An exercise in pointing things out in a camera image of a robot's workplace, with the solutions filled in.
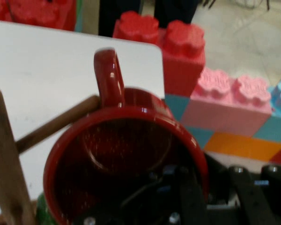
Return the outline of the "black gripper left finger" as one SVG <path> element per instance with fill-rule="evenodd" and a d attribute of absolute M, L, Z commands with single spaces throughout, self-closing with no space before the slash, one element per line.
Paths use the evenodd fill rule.
<path fill-rule="evenodd" d="M 128 194 L 96 204 L 74 225 L 207 224 L 206 205 L 193 169 L 164 167 L 160 177 Z"/>

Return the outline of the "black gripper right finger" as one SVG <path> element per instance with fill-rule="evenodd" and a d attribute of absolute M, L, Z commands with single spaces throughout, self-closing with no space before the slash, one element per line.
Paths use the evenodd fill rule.
<path fill-rule="evenodd" d="M 281 166 L 265 165 L 260 173 L 241 166 L 228 169 L 245 225 L 281 225 Z"/>

